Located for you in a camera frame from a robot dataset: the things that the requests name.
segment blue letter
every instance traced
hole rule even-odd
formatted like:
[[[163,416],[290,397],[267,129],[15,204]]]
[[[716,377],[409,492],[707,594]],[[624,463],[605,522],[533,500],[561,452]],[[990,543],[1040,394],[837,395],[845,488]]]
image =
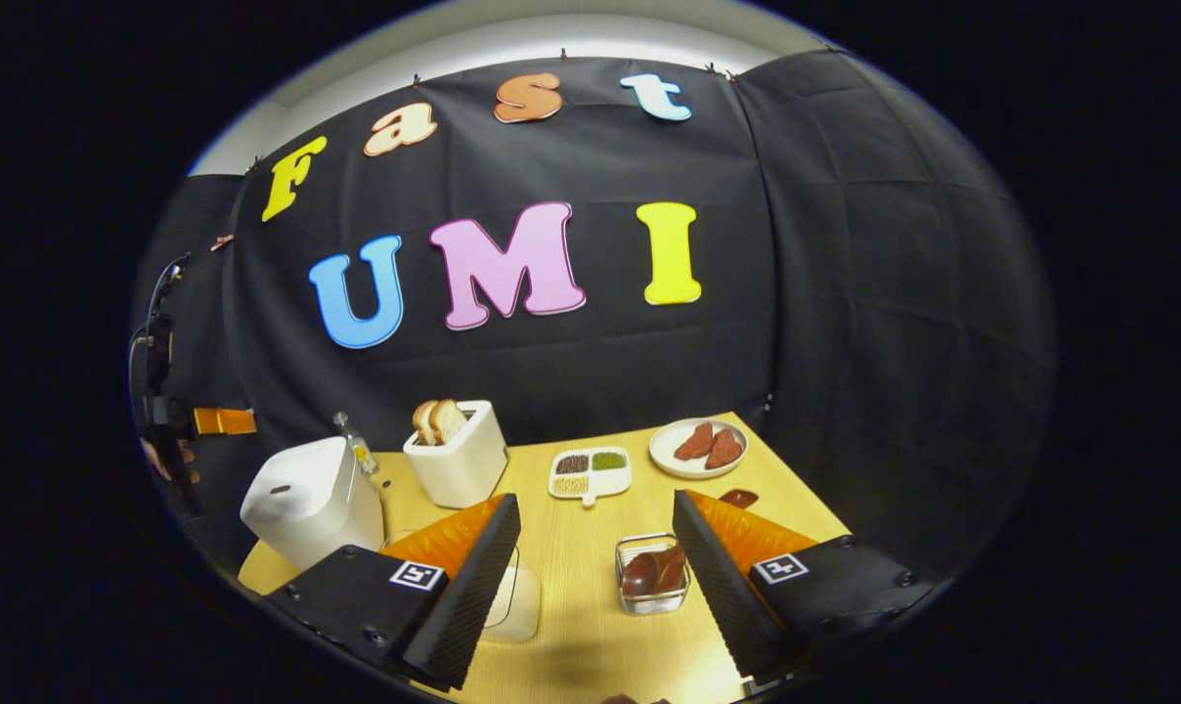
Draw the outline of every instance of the blue letter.
[[[378,294],[378,312],[367,321],[352,313],[348,301],[348,285],[344,272],[352,260],[346,254],[322,259],[308,272],[308,281],[317,289],[317,302],[321,306],[321,319],[326,332],[334,343],[359,350],[385,343],[399,330],[404,317],[404,298],[399,294],[399,275],[394,272],[394,250],[399,249],[399,236],[379,236],[360,248],[360,259],[372,268],[372,286]]]
[[[634,89],[635,97],[639,97],[639,105],[644,106],[652,116],[663,120],[684,120],[690,117],[690,107],[674,105],[668,93],[681,93],[677,84],[665,83],[657,74],[638,74],[624,77],[621,85],[626,89]]]

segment seasoning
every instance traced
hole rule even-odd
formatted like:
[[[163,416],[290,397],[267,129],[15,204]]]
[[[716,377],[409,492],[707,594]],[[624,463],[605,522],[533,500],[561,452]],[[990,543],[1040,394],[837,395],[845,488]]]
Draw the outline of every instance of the seasoning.
[[[626,458],[615,451],[596,451],[590,461],[590,469],[621,469],[626,464]]]
[[[555,474],[559,475],[573,475],[585,471],[587,471],[586,455],[569,455],[555,464]]]
[[[587,477],[556,477],[552,482],[552,489],[566,496],[580,496],[586,494],[589,487],[590,481]]]

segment meat slice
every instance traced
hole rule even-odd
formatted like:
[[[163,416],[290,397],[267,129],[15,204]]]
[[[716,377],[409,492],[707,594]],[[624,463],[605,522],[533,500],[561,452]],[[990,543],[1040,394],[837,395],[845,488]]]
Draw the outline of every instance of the meat slice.
[[[703,464],[703,468],[724,468],[725,464],[732,463],[742,454],[743,446],[738,445],[735,434],[730,432],[730,429],[724,429],[712,438],[712,451],[707,455],[707,463]]]
[[[707,455],[709,451],[712,451],[712,424],[699,423],[694,435],[673,451],[673,456],[678,459],[694,459]]]

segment yellow letter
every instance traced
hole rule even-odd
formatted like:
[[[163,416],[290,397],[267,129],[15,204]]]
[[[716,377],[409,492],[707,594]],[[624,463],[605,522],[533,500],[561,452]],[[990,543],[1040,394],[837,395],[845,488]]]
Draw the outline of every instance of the yellow letter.
[[[374,133],[364,143],[364,152],[366,156],[385,155],[400,144],[416,144],[425,139],[438,126],[438,123],[431,123],[430,115],[433,115],[430,103],[412,103],[386,112],[372,124]]]
[[[652,283],[644,298],[652,306],[692,304],[703,293],[690,276],[690,232],[694,208],[684,203],[645,203],[637,210],[652,236]]]
[[[265,206],[265,213],[260,214],[260,222],[269,222],[274,215],[291,208],[291,204],[295,202],[295,195],[291,191],[291,187],[304,183],[304,178],[308,175],[308,165],[313,163],[313,155],[320,155],[321,149],[326,149],[326,138],[318,137],[292,151],[291,155],[283,156],[274,164],[274,183],[273,188],[269,188],[269,204]]]

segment white wall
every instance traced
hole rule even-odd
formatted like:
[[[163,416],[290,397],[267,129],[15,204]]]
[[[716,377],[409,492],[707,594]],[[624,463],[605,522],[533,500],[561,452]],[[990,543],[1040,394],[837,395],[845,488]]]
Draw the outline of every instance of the white wall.
[[[399,22],[380,32],[394,32],[402,26]],[[346,46],[340,53],[348,54],[364,41]],[[298,133],[366,99],[411,85],[412,74],[430,79],[515,59],[560,57],[561,48],[570,57],[658,59],[698,67],[711,61],[719,71],[732,72],[779,57],[717,32],[626,14],[547,14],[492,22],[386,54],[312,93],[301,94],[288,106],[269,97],[221,135],[189,175],[246,172],[255,156],[269,155]],[[282,89],[275,94],[281,97]]]

